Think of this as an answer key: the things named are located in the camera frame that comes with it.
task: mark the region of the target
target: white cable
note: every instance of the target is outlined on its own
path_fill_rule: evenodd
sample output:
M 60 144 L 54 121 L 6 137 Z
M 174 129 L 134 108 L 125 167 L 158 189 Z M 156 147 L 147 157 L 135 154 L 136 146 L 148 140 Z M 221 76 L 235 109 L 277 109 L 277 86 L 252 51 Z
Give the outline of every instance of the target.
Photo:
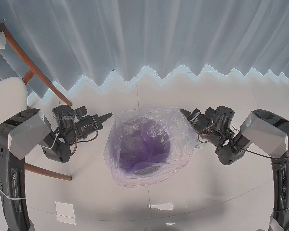
M 56 137 L 54 138 L 54 143 L 52 144 L 51 147 L 46 147 L 46 146 L 43 146 L 43 145 L 41 145 L 41 146 L 46 148 L 46 149 L 52 149 L 54 147 L 55 142 L 56 142 L 57 136 L 58 136 L 58 133 L 56 133 Z
M 8 199 L 11 199 L 11 200 L 22 200 L 22 199 L 26 199 L 26 197 L 25 197 L 25 198 L 10 198 L 9 196 L 5 195 L 5 194 L 3 193 L 3 191 L 1 191 L 1 190 L 0 190 L 0 193 L 2 193 L 4 196 L 6 196 Z

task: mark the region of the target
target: white tile floor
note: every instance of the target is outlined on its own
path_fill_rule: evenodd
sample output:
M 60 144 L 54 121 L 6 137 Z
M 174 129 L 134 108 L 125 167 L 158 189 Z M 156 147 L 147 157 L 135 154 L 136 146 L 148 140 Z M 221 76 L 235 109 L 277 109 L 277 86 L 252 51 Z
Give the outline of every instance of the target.
M 250 72 L 242 76 L 232 71 L 222 76 L 209 68 L 198 77 L 182 72 L 173 72 L 168 80 L 147 72 L 129 83 L 113 72 L 104 91 L 84 81 L 78 83 L 79 89 L 63 92 L 72 100 L 73 108 L 85 105 L 91 115 L 156 106 L 190 111 L 197 107 L 204 112 L 209 106 L 225 105 L 235 110 L 232 124 L 236 128 L 257 108 L 289 119 L 289 79 L 282 75 L 262 77 Z M 40 108 L 56 128 L 51 110 L 59 99 L 47 97 L 32 98 L 29 105 Z M 26 157 L 28 163 L 73 176 L 67 182 L 26 172 L 28 212 L 36 230 L 267 229 L 273 208 L 270 160 L 246 153 L 238 162 L 224 166 L 215 148 L 205 144 L 171 178 L 149 187 L 123 189 L 113 182 L 103 158 L 113 122 L 114 116 L 103 124 L 96 140 L 79 144 L 66 164 L 48 160 L 39 146 Z M 256 146 L 250 149 L 262 152 Z M 75 225 L 58 221 L 55 202 L 73 205 Z M 0 203 L 0 230 L 6 229 Z

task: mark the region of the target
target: curtain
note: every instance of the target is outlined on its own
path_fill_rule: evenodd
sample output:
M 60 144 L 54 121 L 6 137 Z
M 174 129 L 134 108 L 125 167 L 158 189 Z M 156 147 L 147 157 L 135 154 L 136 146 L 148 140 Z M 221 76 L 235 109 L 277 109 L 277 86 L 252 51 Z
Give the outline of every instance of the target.
M 289 0 L 0 0 L 0 18 L 51 80 L 69 90 L 112 69 L 125 81 L 144 65 L 164 78 L 178 65 L 199 75 L 254 67 L 289 77 Z M 0 79 L 27 66 L 6 44 Z M 34 78 L 29 89 L 47 88 Z

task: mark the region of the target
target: transparent plastic wrap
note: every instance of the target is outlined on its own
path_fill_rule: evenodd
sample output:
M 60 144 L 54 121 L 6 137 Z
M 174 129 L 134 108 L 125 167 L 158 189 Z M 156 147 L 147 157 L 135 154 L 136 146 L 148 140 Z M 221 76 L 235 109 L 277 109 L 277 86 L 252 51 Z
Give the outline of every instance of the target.
M 116 184 L 141 187 L 169 178 L 200 148 L 178 108 L 136 109 L 116 114 L 104 159 Z

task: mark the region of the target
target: purple plastic bag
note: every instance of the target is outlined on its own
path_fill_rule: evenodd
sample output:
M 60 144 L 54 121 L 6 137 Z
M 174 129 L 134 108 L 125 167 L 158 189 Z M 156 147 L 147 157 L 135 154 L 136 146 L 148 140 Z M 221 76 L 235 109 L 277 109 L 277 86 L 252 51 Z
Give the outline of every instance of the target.
M 146 186 L 175 174 L 201 145 L 178 108 L 122 111 L 116 114 L 104 159 L 118 185 Z

